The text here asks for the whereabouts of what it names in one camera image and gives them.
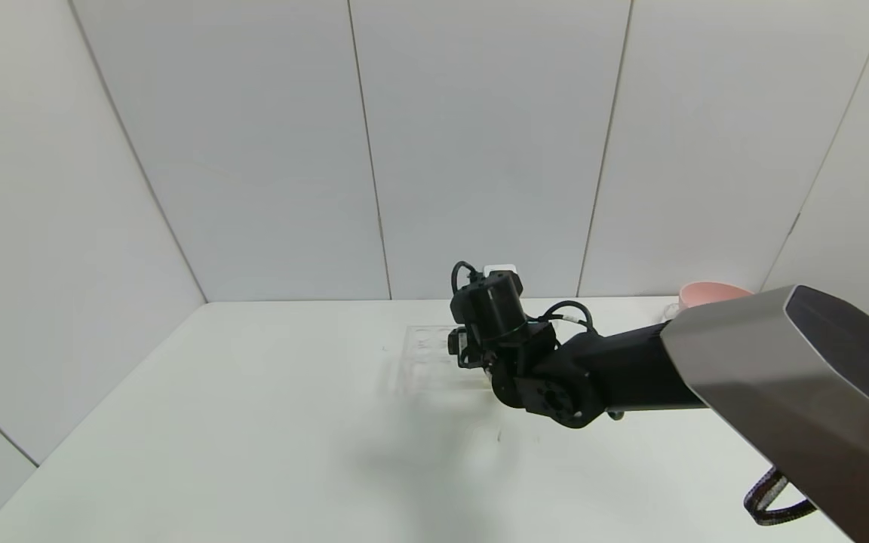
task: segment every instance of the black strap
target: black strap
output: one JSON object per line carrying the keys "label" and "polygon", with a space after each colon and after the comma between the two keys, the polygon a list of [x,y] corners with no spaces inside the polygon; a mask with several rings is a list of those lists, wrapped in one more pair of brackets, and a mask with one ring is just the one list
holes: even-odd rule
{"label": "black strap", "polygon": [[783,475],[782,471],[777,470],[776,467],[770,468],[766,475],[763,475],[763,478],[757,481],[749,492],[746,492],[746,497],[742,499],[742,507],[760,526],[773,526],[796,521],[796,519],[803,518],[817,510],[817,506],[809,499],[794,503],[789,508],[768,509],[770,503],[779,497],[780,492],[783,492],[788,484],[790,481]]}

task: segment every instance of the black cable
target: black cable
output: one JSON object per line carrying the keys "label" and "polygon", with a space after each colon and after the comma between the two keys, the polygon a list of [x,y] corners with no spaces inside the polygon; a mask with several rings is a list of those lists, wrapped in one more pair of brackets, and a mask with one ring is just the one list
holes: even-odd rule
{"label": "black cable", "polygon": [[553,319],[558,319],[558,320],[562,320],[562,321],[569,320],[565,317],[565,315],[559,315],[558,313],[555,313],[558,309],[562,309],[562,307],[575,307],[575,309],[578,309],[579,311],[581,311],[582,315],[585,317],[585,320],[578,322],[578,324],[582,324],[582,326],[584,326],[586,330],[591,331],[591,333],[596,334],[596,336],[597,336],[597,334],[599,334],[596,331],[596,327],[594,327],[592,324],[592,313],[589,311],[589,308],[586,307],[585,305],[582,305],[581,303],[575,302],[575,300],[571,300],[571,299],[563,300],[562,302],[556,303],[556,305],[549,307],[548,311],[546,311],[544,314],[542,314],[541,317],[539,317],[539,320],[546,320],[546,321],[553,320]]}
{"label": "black cable", "polygon": [[589,326],[592,326],[592,313],[589,312],[589,308],[573,299],[565,299],[562,302],[556,303],[556,305],[549,307],[548,311],[542,314],[542,316],[551,315],[563,307],[575,307],[575,309],[581,311],[582,315],[585,316],[585,322],[589,323]]}
{"label": "black cable", "polygon": [[473,276],[478,275],[478,271],[473,265],[470,265],[468,262],[463,260],[459,260],[458,264],[455,264],[455,267],[451,268],[451,293],[458,293],[458,272],[460,272],[462,268],[468,269],[469,281],[471,281]]}

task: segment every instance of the white table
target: white table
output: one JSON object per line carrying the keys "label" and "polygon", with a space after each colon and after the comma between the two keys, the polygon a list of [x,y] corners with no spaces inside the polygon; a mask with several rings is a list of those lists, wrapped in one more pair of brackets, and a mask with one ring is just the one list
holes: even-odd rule
{"label": "white table", "polygon": [[[672,300],[582,301],[617,333]],[[451,322],[447,302],[206,305],[0,511],[0,542],[847,540],[819,512],[755,526],[768,463],[709,410],[569,430],[486,392],[384,393],[406,327]]]}

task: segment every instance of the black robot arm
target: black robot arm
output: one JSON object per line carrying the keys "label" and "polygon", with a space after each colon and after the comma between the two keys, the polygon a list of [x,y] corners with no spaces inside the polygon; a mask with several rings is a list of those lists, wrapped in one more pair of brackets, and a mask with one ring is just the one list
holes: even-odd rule
{"label": "black robot arm", "polygon": [[[614,419],[628,410],[702,408],[662,346],[666,324],[600,336],[584,306],[563,302],[541,317],[521,307],[521,280],[513,271],[481,275],[469,268],[469,284],[455,290],[452,316],[462,327],[449,336],[449,352],[459,367],[484,368],[492,389],[507,406],[549,416],[582,428],[608,412]],[[586,320],[554,313],[575,305]],[[560,345],[552,321],[585,327]]]}

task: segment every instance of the pink bowl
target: pink bowl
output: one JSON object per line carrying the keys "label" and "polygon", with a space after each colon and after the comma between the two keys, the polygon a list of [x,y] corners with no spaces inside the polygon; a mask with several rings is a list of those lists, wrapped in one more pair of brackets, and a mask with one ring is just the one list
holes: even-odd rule
{"label": "pink bowl", "polygon": [[717,283],[715,281],[696,281],[679,289],[679,309],[696,307],[704,303],[725,302],[728,299],[750,296],[745,288],[729,283]]}

